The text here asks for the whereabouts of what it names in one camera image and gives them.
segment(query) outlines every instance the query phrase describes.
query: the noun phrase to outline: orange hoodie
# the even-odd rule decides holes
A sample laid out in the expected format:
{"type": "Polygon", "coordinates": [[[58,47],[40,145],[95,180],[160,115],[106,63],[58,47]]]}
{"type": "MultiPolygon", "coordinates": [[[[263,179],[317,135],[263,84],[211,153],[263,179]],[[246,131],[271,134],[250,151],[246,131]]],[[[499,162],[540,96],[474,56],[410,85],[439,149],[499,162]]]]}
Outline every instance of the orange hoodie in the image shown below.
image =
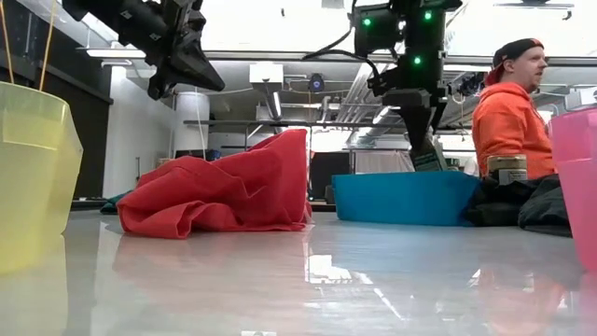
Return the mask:
{"type": "Polygon", "coordinates": [[[516,83],[494,84],[481,93],[473,113],[473,141],[483,176],[487,159],[504,154],[525,154],[529,179],[555,173],[545,122],[516,83]]]}

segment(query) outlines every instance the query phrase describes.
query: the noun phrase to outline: red towel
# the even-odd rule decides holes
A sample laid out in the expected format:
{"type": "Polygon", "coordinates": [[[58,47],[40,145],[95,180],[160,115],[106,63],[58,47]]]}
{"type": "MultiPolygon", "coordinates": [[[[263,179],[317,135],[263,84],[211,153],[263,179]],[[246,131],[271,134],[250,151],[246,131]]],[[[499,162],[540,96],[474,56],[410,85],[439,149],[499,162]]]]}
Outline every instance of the red towel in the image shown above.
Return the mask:
{"type": "Polygon", "coordinates": [[[306,135],[286,131],[214,162],[167,162],[118,202],[122,228],[172,239],[187,238],[191,230],[302,230],[311,215],[306,135]]]}

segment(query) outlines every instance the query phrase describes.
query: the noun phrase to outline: yellow plastic cup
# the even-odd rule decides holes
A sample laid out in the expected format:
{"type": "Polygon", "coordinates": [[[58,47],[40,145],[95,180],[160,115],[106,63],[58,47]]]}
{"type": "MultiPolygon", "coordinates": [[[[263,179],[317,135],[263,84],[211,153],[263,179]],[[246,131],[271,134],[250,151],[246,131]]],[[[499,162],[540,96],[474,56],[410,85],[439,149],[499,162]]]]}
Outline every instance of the yellow plastic cup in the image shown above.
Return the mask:
{"type": "Polygon", "coordinates": [[[33,265],[53,248],[82,156],[64,100],[0,83],[0,273],[33,265]]]}

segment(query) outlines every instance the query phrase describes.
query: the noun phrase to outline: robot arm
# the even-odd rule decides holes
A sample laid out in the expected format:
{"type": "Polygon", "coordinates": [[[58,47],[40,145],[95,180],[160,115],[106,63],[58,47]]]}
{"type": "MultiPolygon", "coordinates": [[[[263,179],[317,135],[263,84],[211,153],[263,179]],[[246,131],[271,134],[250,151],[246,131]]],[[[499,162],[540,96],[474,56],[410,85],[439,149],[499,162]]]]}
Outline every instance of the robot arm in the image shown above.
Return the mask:
{"type": "Polygon", "coordinates": [[[118,33],[120,44],[133,44],[146,54],[146,63],[158,68],[147,89],[156,100],[177,83],[224,90],[224,81],[201,49],[201,4],[202,0],[62,0],[75,20],[91,13],[118,33]]]}
{"type": "Polygon", "coordinates": [[[423,148],[429,127],[437,129],[448,103],[442,80],[446,12],[462,4],[461,0],[391,0],[353,11],[356,56],[365,58],[375,50],[403,44],[404,54],[395,53],[396,68],[374,72],[368,87],[381,96],[383,105],[399,108],[397,114],[415,151],[423,148]]]}

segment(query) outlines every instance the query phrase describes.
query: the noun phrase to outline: blue tub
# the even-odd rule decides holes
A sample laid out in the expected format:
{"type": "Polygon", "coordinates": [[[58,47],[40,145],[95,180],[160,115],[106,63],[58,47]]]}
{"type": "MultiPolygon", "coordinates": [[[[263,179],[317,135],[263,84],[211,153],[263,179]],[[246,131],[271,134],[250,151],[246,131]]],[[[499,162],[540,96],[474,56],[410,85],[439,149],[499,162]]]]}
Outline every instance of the blue tub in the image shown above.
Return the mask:
{"type": "Polygon", "coordinates": [[[341,220],[467,226],[461,217],[480,180],[461,172],[335,175],[341,220]]]}

